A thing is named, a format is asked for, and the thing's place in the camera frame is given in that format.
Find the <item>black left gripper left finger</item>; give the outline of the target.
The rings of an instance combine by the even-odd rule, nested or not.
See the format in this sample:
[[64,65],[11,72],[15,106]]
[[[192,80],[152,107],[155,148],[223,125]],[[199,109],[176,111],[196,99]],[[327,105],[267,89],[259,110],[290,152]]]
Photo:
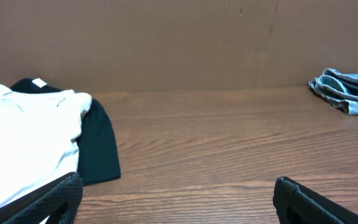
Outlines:
[[67,173],[0,208],[0,223],[73,223],[83,196],[83,180]]

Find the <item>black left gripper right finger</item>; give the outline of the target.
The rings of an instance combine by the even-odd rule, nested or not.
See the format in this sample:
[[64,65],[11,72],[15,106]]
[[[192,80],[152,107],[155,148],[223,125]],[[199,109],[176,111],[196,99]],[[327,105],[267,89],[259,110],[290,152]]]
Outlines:
[[358,214],[288,177],[276,180],[273,206],[280,224],[358,224]]

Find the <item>beige cotton shorts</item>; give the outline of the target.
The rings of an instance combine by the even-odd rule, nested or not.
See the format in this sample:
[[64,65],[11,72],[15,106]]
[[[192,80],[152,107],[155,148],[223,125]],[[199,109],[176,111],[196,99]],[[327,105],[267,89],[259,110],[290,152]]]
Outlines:
[[19,93],[0,84],[0,208],[78,169],[87,93]]

